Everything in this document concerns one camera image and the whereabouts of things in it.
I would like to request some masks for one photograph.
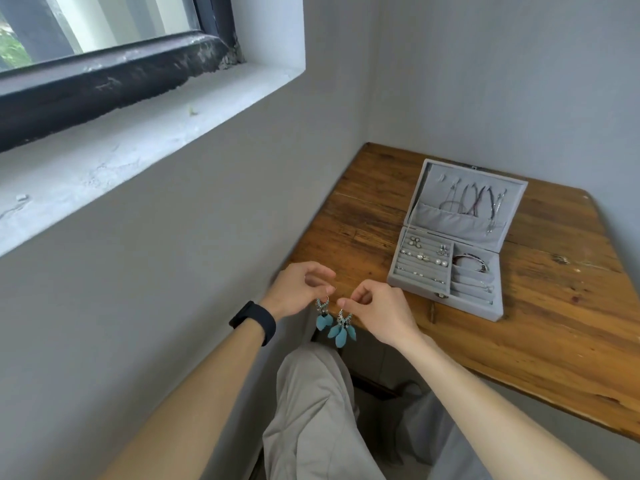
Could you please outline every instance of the window glass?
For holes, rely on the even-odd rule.
[[[0,70],[199,28],[193,0],[0,0]]]

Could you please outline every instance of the white window sill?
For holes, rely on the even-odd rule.
[[[1,154],[0,256],[302,72],[246,63],[204,74],[153,99]]]

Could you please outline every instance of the gray pants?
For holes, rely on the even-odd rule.
[[[278,371],[278,407],[265,430],[269,480],[384,480],[356,427],[353,384],[340,356],[319,344],[289,354]],[[433,393],[385,402],[389,454],[433,465],[429,480],[491,480]]]

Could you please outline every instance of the earring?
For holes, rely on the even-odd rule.
[[[316,298],[316,309],[318,310],[318,318],[316,318],[316,328],[318,330],[324,329],[333,323],[333,317],[328,311],[329,308],[329,297],[326,297],[326,301],[324,303],[320,302],[320,298]]]
[[[342,310],[340,310],[337,318],[338,323],[329,330],[329,335],[327,335],[329,339],[335,337],[335,346],[339,349],[343,348],[347,343],[347,334],[352,340],[356,339],[356,329],[351,325],[351,317],[352,314],[348,314],[346,317],[343,316]]]

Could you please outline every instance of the person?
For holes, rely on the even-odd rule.
[[[260,302],[277,321],[332,295],[335,273],[316,262],[281,271]],[[390,415],[398,456],[433,465],[431,480],[603,480],[596,469],[422,334],[403,291],[366,280],[338,305],[396,348],[431,391],[407,392]],[[245,319],[158,406],[100,477],[197,480],[260,346],[263,327]],[[335,351],[308,344],[285,358],[278,405],[263,435],[270,479],[383,479],[356,428],[353,385]]]

